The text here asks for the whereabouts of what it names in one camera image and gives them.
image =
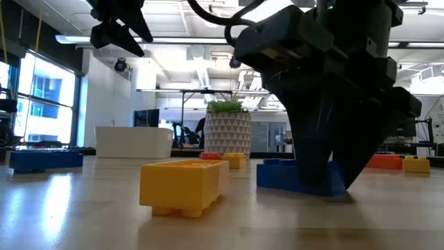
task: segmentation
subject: white bench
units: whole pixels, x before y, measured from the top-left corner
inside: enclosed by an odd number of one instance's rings
[[[171,155],[173,131],[149,127],[96,127],[99,158],[163,159]]]

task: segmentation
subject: blue toy brick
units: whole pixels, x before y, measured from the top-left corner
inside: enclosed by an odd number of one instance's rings
[[[335,162],[328,162],[326,178],[318,187],[300,184],[297,169],[295,160],[264,160],[264,164],[257,165],[257,186],[325,197],[346,192],[341,170]]]
[[[83,155],[77,151],[13,151],[9,160],[9,168],[14,169],[15,174],[82,166]]]

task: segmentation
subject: yellow toy brick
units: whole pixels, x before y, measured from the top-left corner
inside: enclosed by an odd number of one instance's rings
[[[154,215],[181,210],[184,217],[199,217],[211,202],[228,190],[230,168],[220,160],[182,160],[144,165],[140,174],[141,206]]]
[[[430,162],[426,157],[420,156],[415,159],[413,156],[406,156],[402,161],[404,172],[430,174]]]
[[[247,165],[247,159],[243,153],[226,153],[222,160],[230,163],[230,169],[243,169]]]

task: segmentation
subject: yellow cord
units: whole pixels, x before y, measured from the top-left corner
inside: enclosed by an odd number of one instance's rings
[[[37,41],[35,41],[35,55],[38,55],[39,52],[39,44],[40,44],[40,32],[42,31],[42,18],[43,18],[43,1],[40,2],[40,14],[39,14],[39,27],[37,29]],[[31,96],[31,90],[33,89],[33,82],[34,82],[34,74],[33,79],[31,80],[31,87],[29,88],[29,96]],[[23,143],[26,146],[26,129],[28,128],[28,118],[29,113],[31,112],[29,108],[31,107],[31,98],[28,100],[28,112],[26,113],[26,119],[25,119],[25,131],[23,134]]]
[[[35,54],[39,53],[40,31],[42,30],[43,1],[40,2],[39,28],[37,29],[37,41],[35,42]]]
[[[3,56],[5,57],[5,63],[8,64],[8,52],[6,50],[6,38],[5,38],[5,28],[3,25],[3,12],[1,11],[1,2],[0,2],[0,28],[1,28],[1,42],[3,43]],[[12,88],[9,88],[9,94],[11,95],[11,99],[15,100],[14,92]]]

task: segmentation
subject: ceiling light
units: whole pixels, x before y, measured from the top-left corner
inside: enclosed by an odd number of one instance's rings
[[[407,47],[416,47],[416,48],[444,48],[444,42],[410,42]]]
[[[182,108],[165,108],[165,110],[182,110]],[[207,110],[207,109],[206,108],[183,108],[183,110],[200,111],[200,110]]]
[[[244,19],[249,19],[253,22],[259,22],[263,19],[274,15],[279,10],[293,5],[291,0],[268,0],[259,5],[256,9],[250,11],[249,13],[242,16]],[[300,8],[303,12],[311,10],[311,8]]]
[[[399,42],[389,42],[388,43],[388,47],[398,47],[398,46],[400,46]]]
[[[252,109],[252,110],[249,110],[249,111],[253,111],[253,112],[286,112],[286,110],[258,110],[258,109]]]
[[[277,107],[277,106],[264,106],[264,107],[261,107],[261,108],[263,108],[263,109],[268,109],[268,110],[277,110],[279,107]]]
[[[180,93],[180,90],[141,90],[137,89],[137,92],[154,92],[154,93],[163,93],[163,92],[169,92],[169,93]]]
[[[57,42],[60,44],[90,44],[89,36],[77,35],[56,35]],[[134,37],[134,40],[140,44],[148,44],[140,37]],[[208,45],[227,45],[225,38],[206,38],[206,37],[155,37],[152,44],[208,44]]]
[[[233,91],[233,94],[270,94],[268,91]]]

